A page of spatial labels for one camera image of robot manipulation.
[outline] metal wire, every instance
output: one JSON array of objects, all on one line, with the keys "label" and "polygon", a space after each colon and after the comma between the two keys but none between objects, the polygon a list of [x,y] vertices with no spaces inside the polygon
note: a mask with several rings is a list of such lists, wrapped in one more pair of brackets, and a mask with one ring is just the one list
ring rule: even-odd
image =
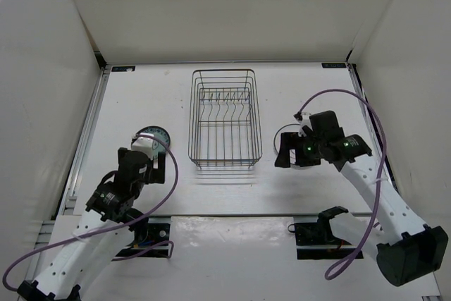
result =
[{"label": "metal wire", "polygon": [[200,168],[255,165],[262,150],[254,71],[196,70],[189,133],[188,153]]}]

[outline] wire basket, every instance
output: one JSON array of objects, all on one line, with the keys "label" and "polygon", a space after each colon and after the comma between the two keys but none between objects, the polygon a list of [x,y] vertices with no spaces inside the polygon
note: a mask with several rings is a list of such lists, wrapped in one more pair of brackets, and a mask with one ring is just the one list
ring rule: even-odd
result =
[{"label": "wire basket", "polygon": [[262,155],[260,130],[253,70],[192,74],[188,152],[198,167],[250,168]]}]

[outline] white wall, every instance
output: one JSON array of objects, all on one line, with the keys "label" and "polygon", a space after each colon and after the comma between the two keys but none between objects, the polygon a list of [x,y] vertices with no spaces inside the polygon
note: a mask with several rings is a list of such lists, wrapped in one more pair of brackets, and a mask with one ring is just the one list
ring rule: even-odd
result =
[{"label": "white wall", "polygon": [[389,0],[75,0],[109,63],[345,60]]},{"label": "white wall", "polygon": [[98,74],[72,0],[0,0],[1,273],[55,209]]},{"label": "white wall", "polygon": [[[358,70],[402,195],[451,235],[451,0],[394,0]],[[451,245],[436,276],[451,300]]]}]

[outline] purple cable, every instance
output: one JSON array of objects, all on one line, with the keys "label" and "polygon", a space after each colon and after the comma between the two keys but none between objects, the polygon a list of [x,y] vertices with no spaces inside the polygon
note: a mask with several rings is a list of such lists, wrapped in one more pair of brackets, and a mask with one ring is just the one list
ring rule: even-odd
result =
[{"label": "purple cable", "polygon": [[[169,191],[169,193],[168,193],[168,194],[167,194],[167,195],[166,195],[166,196],[165,196],[165,197],[164,197],[164,198],[163,198],[163,199],[162,199],[162,200],[161,200],[154,208],[152,208],[152,209],[149,210],[148,212],[144,213],[144,214],[141,215],[139,218],[136,218],[135,220],[129,221],[129,222],[127,222],[127,223],[122,223],[122,224],[117,225],[117,226],[113,226],[113,227],[101,229],[101,230],[99,230],[99,231],[92,231],[92,232],[88,232],[88,233],[85,233],[85,234],[81,234],[81,235],[79,235],[77,238],[70,238],[70,239],[67,239],[67,240],[55,242],[55,243],[52,243],[51,245],[47,245],[47,246],[45,246],[45,247],[41,247],[41,248],[37,248],[36,250],[32,250],[31,252],[28,252],[27,254],[25,254],[25,255],[19,257],[17,260],[15,260],[15,261],[14,261],[14,262],[13,262],[13,263],[5,270],[5,273],[3,274],[2,283],[3,283],[4,287],[5,287],[7,290],[10,290],[11,292],[17,292],[17,288],[14,288],[13,286],[11,286],[11,285],[8,283],[7,278],[8,278],[9,273],[13,270],[13,268],[14,268],[15,266],[17,266],[19,263],[21,263],[23,260],[27,259],[28,257],[31,257],[31,256],[33,256],[33,255],[35,255],[35,254],[37,254],[37,253],[40,253],[40,252],[43,252],[43,251],[46,251],[46,250],[50,250],[51,248],[55,248],[55,247],[59,247],[59,246],[64,246],[64,245],[67,245],[67,244],[69,244],[69,243],[78,241],[80,238],[81,238],[81,239],[90,238],[90,237],[92,237],[92,236],[94,236],[94,235],[103,234],[103,233],[108,233],[108,232],[111,232],[111,231],[116,231],[116,230],[118,230],[118,229],[120,229],[120,228],[124,228],[124,227],[131,226],[131,225],[133,225],[133,224],[135,224],[135,223],[141,221],[142,219],[147,218],[150,214],[154,213],[158,208],[161,207],[162,204],[164,204],[164,203],[169,199],[169,197],[172,195],[172,193],[174,193],[175,187],[177,187],[177,182],[178,182],[178,164],[177,164],[177,160],[175,160],[174,154],[173,154],[172,151],[169,149],[169,147],[166,146],[166,144],[165,144],[164,142],[162,142],[160,139],[158,139],[158,138],[156,138],[156,137],[151,137],[150,135],[142,135],[142,134],[137,135],[137,137],[146,137],[146,138],[148,138],[148,139],[152,139],[153,141],[158,142],[161,146],[164,147],[164,149],[165,149],[165,150],[168,152],[168,154],[171,156],[172,161],[173,161],[173,163],[174,163],[174,168],[175,168],[175,178],[174,178],[174,184],[172,185],[172,188],[171,188],[171,190]],[[170,254],[172,254],[172,251],[173,251],[173,242],[172,242],[171,245],[172,245],[172,248],[171,248],[171,253],[170,253]],[[148,252],[149,250],[150,250],[150,249],[147,248],[146,251],[142,251],[142,252],[140,252],[140,253],[138,253],[138,254],[143,255],[143,254],[145,254],[146,252]]]},{"label": "purple cable", "polygon": [[117,261],[125,261],[125,260],[134,259],[136,257],[140,257],[141,255],[146,254],[147,252],[150,252],[155,247],[166,245],[166,244],[171,245],[171,250],[169,251],[168,256],[165,255],[164,257],[167,258],[167,259],[170,259],[172,257],[172,252],[174,251],[174,242],[172,242],[171,240],[164,240],[164,241],[158,242],[155,245],[152,245],[152,246],[146,248],[145,250],[141,250],[141,251],[139,251],[138,253],[136,253],[134,255],[130,255],[129,257],[115,257],[114,259],[112,259],[112,261],[117,262]]},{"label": "purple cable", "polygon": [[382,123],[381,120],[379,119],[378,115],[376,114],[376,112],[374,111],[373,107],[371,107],[371,105],[366,102],[365,99],[361,98],[360,96],[358,96],[357,94],[348,91],[348,90],[342,90],[339,88],[333,88],[330,90],[324,90],[324,91],[320,91],[316,94],[314,94],[312,97],[310,97],[310,99],[308,99],[301,107],[301,109],[299,110],[299,113],[302,113],[302,111],[305,109],[305,107],[313,100],[315,99],[317,96],[322,95],[324,93],[330,93],[330,92],[341,92],[341,93],[346,93],[346,94],[350,94],[353,97],[356,97],[358,100],[360,100],[363,104],[365,104],[365,106],[367,107],[367,109],[373,114],[374,119],[376,120],[378,127],[379,127],[379,132],[381,134],[381,139],[382,139],[382,154],[381,154],[381,162],[379,163],[379,167],[377,170],[377,174],[376,174],[376,196],[374,197],[374,206],[373,206],[373,213],[371,215],[368,227],[365,230],[364,236],[362,237],[362,239],[360,240],[359,244],[356,246],[356,248],[352,251],[351,254],[347,255],[346,257],[344,257],[341,260],[338,260],[337,262],[335,262],[334,264],[332,264],[332,266],[330,266],[327,271],[324,274],[324,278],[326,280],[333,280],[334,278],[336,278],[337,276],[339,276],[342,272],[344,272],[346,270],[347,267],[350,266],[350,264],[355,260],[355,258],[357,257],[357,255],[360,253],[360,251],[362,250],[365,242],[368,240],[371,231],[373,229],[374,223],[376,221],[376,215],[378,213],[378,208],[379,208],[379,199],[381,198],[381,181],[378,180],[381,178],[382,176],[382,171],[383,171],[383,164],[385,161],[385,158],[387,157],[387,140],[385,138],[385,133],[383,131],[382,128]]}]

